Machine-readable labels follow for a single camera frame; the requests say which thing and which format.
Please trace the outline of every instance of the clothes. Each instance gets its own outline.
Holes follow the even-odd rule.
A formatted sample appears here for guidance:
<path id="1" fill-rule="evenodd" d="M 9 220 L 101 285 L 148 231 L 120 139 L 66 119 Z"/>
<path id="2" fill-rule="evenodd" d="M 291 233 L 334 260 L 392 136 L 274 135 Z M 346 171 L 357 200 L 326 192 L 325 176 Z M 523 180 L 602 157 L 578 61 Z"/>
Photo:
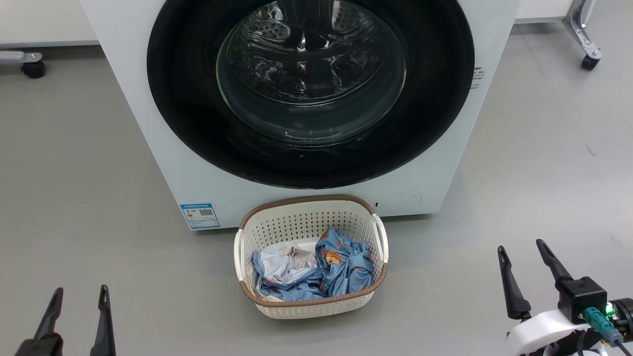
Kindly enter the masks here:
<path id="1" fill-rule="evenodd" d="M 329 227 L 315 252 L 323 273 L 323 296 L 354 293 L 373 284 L 373 255 L 365 242 L 359 244 Z"/>
<path id="2" fill-rule="evenodd" d="M 295 242 L 279 243 L 252 257 L 254 292 L 265 300 L 287 302 L 321 299 L 323 277 L 315 256 Z"/>

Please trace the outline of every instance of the front-loading washing machine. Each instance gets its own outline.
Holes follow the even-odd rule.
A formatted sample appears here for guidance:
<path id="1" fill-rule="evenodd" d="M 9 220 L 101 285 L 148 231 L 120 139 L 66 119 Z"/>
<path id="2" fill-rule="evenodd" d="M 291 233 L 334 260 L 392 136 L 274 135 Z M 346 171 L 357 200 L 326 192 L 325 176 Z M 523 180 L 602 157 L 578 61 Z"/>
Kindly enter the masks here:
<path id="1" fill-rule="evenodd" d="M 82 0 L 191 229 L 350 194 L 436 213 L 519 0 Z"/>

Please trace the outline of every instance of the brown basket rim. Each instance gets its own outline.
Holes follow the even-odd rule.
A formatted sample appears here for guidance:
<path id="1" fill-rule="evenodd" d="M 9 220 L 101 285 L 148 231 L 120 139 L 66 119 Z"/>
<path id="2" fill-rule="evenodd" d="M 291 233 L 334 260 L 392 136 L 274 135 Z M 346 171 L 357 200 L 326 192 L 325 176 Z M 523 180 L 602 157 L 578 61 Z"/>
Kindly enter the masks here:
<path id="1" fill-rule="evenodd" d="M 319 195 L 319 196 L 305 196 L 301 198 L 290 198 L 279 201 L 273 201 L 271 203 L 266 203 L 252 209 L 246 216 L 242 219 L 242 222 L 239 224 L 240 229 L 244 229 L 248 220 L 251 219 L 255 214 L 262 210 L 282 207 L 284 205 L 297 204 L 297 203 L 308 203 L 311 201 L 329 201 L 329 200 L 344 200 L 344 201 L 353 201 L 363 206 L 363 208 L 367 209 L 370 215 L 373 215 L 375 212 L 371 205 L 369 205 L 366 201 L 357 198 L 351 195 L 345 194 L 337 194 L 337 195 Z M 290 307 L 310 307 L 313 305 L 321 305 L 321 304 L 329 304 L 342 302 L 344 300 L 350 300 L 353 298 L 358 298 L 359 296 L 365 296 L 370 293 L 373 293 L 378 287 L 384 282 L 387 277 L 387 271 L 389 270 L 389 264 L 384 263 L 382 265 L 382 270 L 380 271 L 380 276 L 376 281 L 367 289 L 363 289 L 361 291 L 357 291 L 354 293 L 341 295 L 341 296 L 331 296 L 328 298 L 318 299 L 318 300 L 302 300 L 300 302 L 269 302 L 268 300 L 262 300 L 257 298 L 246 286 L 246 282 L 240 281 L 240 287 L 242 288 L 242 292 L 246 295 L 251 302 L 266 308 L 290 308 Z"/>

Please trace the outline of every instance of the gray floor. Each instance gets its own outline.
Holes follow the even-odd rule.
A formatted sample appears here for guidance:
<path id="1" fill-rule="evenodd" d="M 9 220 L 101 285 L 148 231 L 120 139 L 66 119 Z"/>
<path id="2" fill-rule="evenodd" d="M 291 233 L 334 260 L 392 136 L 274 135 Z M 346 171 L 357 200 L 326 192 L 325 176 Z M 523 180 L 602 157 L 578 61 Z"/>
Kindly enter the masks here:
<path id="1" fill-rule="evenodd" d="M 386 223 L 389 276 L 363 309 L 267 319 L 242 295 L 232 231 L 193 233 L 98 48 L 0 68 L 0 354 L 53 290 L 66 355 L 87 355 L 99 285 L 120 355 L 507 355 L 496 247 L 535 312 L 557 293 L 534 240 L 633 297 L 633 4 L 600 1 L 593 72 L 562 25 L 513 29 L 442 212 Z"/>

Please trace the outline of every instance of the laundry basket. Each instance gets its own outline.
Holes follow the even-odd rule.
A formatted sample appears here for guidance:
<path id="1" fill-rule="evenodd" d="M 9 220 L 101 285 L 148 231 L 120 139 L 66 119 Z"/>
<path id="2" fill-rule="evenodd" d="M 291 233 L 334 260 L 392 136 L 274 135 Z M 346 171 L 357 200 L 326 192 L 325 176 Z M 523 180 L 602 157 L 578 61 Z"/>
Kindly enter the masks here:
<path id="1" fill-rule="evenodd" d="M 373 259 L 374 283 L 342 296 L 300 302 L 269 302 L 253 293 L 253 251 L 283 241 L 296 241 L 314 251 L 319 237 L 333 226 L 357 242 L 366 242 Z M 304 319 L 349 312 L 364 306 L 382 284 L 389 267 L 387 234 L 380 218 L 363 200 L 348 195 L 311 196 L 275 201 L 251 210 L 235 235 L 235 272 L 244 294 L 274 319 Z"/>

